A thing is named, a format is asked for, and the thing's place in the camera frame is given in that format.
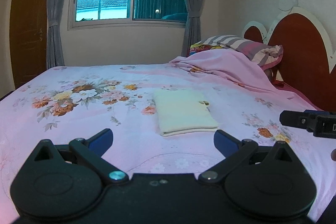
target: headboard white trim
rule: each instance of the headboard white trim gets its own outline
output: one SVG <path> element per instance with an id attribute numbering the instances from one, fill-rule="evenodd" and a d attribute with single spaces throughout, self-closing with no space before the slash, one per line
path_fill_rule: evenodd
<path id="1" fill-rule="evenodd" d="M 266 38 L 264 39 L 264 44 L 268 44 L 274 29 L 276 28 L 276 26 L 278 25 L 278 23 L 287 15 L 290 14 L 300 14 L 303 15 L 304 17 L 306 17 L 308 20 L 310 20 L 310 22 L 312 22 L 312 24 L 314 24 L 315 28 L 319 31 L 321 38 L 323 40 L 324 43 L 324 47 L 325 47 L 325 51 L 327 53 L 327 57 L 328 57 L 328 64 L 329 64 L 329 73 L 331 73 L 331 71 L 333 70 L 333 68 L 336 65 L 336 52 L 333 51 L 332 48 L 332 44 L 330 41 L 330 37 L 326 31 L 326 29 L 323 27 L 322 23 L 310 12 L 308 12 L 307 10 L 300 8 L 300 7 L 294 7 L 290 13 L 288 12 L 282 12 L 278 15 L 277 19 L 272 23 L 268 34 L 266 36 Z"/>
<path id="2" fill-rule="evenodd" d="M 258 30 L 260 31 L 262 40 L 264 41 L 264 39 L 267 36 L 267 30 L 266 30 L 266 28 L 265 28 L 264 25 L 262 25 L 261 23 L 259 23 L 257 21 L 250 21 L 249 23 L 247 23 L 246 26 L 244 27 L 242 33 L 241 33 L 241 37 L 244 37 L 244 35 L 245 35 L 246 31 L 248 30 L 248 28 L 250 28 L 252 26 L 258 28 Z"/>

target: towel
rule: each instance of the towel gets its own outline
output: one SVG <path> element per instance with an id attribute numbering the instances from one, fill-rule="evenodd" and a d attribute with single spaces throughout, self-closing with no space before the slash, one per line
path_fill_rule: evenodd
<path id="1" fill-rule="evenodd" d="M 215 132 L 218 123 L 211 117 L 209 103 L 194 90 L 156 90 L 154 101 L 161 136 L 189 132 Z"/>

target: door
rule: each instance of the door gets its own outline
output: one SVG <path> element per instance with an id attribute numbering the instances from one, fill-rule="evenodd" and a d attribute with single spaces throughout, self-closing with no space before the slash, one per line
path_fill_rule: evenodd
<path id="1" fill-rule="evenodd" d="M 15 88 L 46 70 L 46 0 L 12 0 L 10 56 Z"/>

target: window sill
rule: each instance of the window sill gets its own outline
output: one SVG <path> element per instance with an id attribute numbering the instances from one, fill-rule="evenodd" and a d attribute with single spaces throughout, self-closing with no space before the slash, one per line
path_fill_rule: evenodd
<path id="1" fill-rule="evenodd" d="M 152 20 L 130 20 L 130 19 L 120 19 L 118 21 L 114 19 L 92 20 L 92 21 L 88 20 L 88 21 L 73 22 L 72 26 L 68 26 L 68 31 L 93 29 L 93 28 L 131 27 L 131 26 L 185 28 L 185 23 L 176 21 L 155 21 L 155 20 L 152 21 Z"/>

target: metal bolt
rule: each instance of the metal bolt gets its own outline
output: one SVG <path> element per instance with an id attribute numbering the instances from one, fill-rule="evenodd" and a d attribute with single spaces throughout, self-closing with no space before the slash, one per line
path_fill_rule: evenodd
<path id="1" fill-rule="evenodd" d="M 159 182 L 158 182 L 157 180 L 152 180 L 152 181 L 149 182 L 149 185 L 155 187 L 155 186 L 158 186 L 158 185 L 159 185 Z"/>
<path id="2" fill-rule="evenodd" d="M 113 180 L 122 180 L 126 177 L 126 174 L 123 171 L 113 171 L 109 173 L 109 177 Z"/>
<path id="3" fill-rule="evenodd" d="M 218 177 L 218 173 L 215 171 L 205 171 L 201 174 L 201 176 L 207 180 L 214 180 Z"/>
<path id="4" fill-rule="evenodd" d="M 168 180 L 165 180 L 165 179 L 162 179 L 159 181 L 161 184 L 167 184 L 168 183 Z"/>

